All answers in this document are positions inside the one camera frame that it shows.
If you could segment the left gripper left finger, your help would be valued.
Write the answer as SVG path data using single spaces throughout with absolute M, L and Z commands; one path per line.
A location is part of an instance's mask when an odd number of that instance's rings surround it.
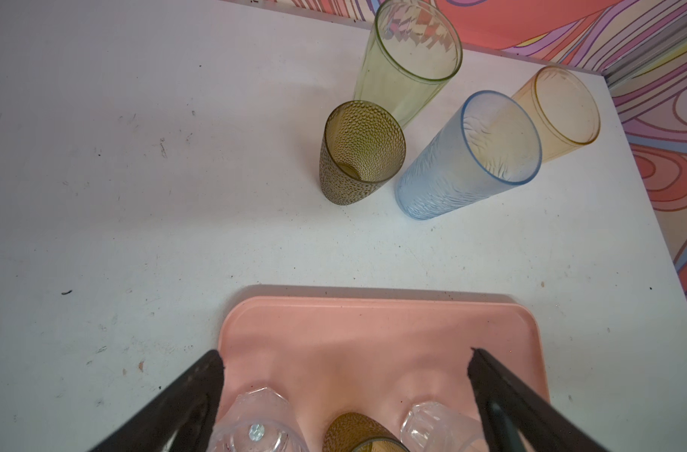
M 224 362 L 209 350 L 95 451 L 205 451 L 225 384 Z

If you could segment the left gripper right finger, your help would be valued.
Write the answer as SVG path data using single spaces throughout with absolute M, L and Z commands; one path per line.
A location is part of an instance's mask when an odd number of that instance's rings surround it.
M 484 348 L 468 377 L 490 451 L 603 451 Z

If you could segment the clear short glass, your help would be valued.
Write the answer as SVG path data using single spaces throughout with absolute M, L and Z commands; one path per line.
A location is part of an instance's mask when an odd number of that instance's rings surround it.
M 401 427 L 409 451 L 488 451 L 481 423 L 436 401 L 415 404 Z
M 308 452 L 294 408 L 269 387 L 236 397 L 213 426 L 208 451 Z

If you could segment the olive brown short cup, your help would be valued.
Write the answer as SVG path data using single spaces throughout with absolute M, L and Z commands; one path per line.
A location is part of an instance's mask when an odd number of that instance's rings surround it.
M 405 135 L 386 109 L 352 100 L 326 120 L 320 155 L 321 190 L 335 205 L 352 205 L 377 191 L 405 162 Z

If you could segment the tall yellow-green cup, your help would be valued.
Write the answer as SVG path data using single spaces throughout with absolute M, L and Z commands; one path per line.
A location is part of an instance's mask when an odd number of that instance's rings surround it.
M 460 37 L 426 1 L 385 1 L 375 15 L 354 98 L 382 107 L 405 128 L 458 73 Z

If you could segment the pink plastic tray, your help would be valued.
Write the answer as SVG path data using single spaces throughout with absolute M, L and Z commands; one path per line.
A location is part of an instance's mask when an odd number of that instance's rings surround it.
M 235 306 L 220 331 L 220 409 L 269 387 L 292 405 L 312 451 L 345 412 L 365 414 L 393 433 L 424 401 L 473 417 L 467 368 L 477 348 L 547 397 L 539 327 L 522 305 L 256 296 Z

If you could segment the tall blue cup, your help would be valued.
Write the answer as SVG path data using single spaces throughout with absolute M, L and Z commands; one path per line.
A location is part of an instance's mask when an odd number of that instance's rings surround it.
M 480 90 L 407 168 L 395 199 L 407 216 L 430 220 L 531 182 L 542 160 L 525 110 L 505 94 Z

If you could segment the tall orange cup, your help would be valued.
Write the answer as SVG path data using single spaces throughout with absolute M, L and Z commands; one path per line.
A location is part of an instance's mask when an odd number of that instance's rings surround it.
M 590 145 L 599 137 L 601 116 L 595 99 L 584 83 L 565 69 L 540 69 L 513 99 L 537 128 L 543 162 Z

